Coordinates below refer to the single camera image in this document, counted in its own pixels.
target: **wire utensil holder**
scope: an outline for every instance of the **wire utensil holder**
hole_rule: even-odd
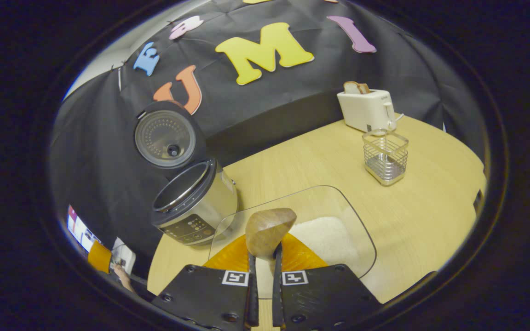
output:
[[[365,168],[383,186],[389,186],[404,177],[408,161],[408,139],[386,129],[363,135]]]

